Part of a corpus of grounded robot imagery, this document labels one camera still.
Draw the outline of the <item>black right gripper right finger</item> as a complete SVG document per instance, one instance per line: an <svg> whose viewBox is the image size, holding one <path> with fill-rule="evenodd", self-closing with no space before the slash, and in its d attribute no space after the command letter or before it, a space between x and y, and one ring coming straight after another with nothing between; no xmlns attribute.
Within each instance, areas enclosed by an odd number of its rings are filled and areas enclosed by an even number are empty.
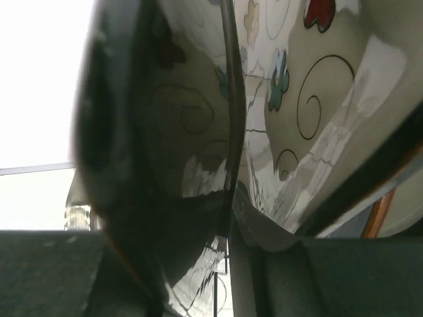
<svg viewBox="0 0 423 317"><path fill-rule="evenodd" d="M236 192L229 254L236 316L422 315L421 238L300 238Z"/></svg>

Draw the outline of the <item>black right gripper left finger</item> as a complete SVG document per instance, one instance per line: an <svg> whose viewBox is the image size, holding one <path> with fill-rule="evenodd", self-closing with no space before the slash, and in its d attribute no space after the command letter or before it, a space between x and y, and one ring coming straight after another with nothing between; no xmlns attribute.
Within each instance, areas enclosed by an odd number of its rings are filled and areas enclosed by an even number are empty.
<svg viewBox="0 0 423 317"><path fill-rule="evenodd" d="M1 231L2 316L162 316L103 233Z"/></svg>

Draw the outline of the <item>square floral plate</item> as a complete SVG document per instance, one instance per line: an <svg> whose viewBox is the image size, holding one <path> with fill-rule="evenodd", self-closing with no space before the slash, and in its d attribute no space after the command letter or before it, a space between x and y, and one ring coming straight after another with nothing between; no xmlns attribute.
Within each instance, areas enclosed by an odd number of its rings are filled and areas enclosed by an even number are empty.
<svg viewBox="0 0 423 317"><path fill-rule="evenodd" d="M77 170L150 316L210 316L245 132L232 1L97 1Z"/></svg>
<svg viewBox="0 0 423 317"><path fill-rule="evenodd" d="M235 18L255 208L323 237L421 169L421 1L236 1Z"/></svg>

